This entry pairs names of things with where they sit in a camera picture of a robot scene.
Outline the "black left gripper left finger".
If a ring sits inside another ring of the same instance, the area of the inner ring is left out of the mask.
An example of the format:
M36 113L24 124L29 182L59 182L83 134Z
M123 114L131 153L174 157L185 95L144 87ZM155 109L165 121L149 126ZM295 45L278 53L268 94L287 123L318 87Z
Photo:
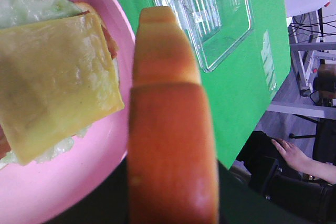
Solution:
M47 223L128 223L127 159L93 192Z

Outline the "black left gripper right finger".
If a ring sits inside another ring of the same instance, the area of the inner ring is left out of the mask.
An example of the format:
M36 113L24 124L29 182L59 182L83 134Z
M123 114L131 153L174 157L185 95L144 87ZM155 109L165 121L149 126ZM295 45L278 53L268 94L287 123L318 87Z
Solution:
M259 194L221 163L218 172L220 223L325 223L324 187L277 174Z

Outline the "person's bare forearm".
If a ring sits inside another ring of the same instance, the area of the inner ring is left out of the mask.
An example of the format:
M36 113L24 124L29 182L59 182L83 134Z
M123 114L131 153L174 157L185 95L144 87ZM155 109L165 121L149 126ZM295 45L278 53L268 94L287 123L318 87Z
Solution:
M310 160L308 163L307 174L323 179L331 185L335 185L335 166L327 163L322 163L315 160Z

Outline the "person's bare hand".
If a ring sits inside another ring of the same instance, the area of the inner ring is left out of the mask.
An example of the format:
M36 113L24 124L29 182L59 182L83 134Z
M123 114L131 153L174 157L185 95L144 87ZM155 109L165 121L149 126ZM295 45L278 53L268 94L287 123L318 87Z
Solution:
M271 142L290 168L310 173L311 159L299 147L282 139L272 138Z

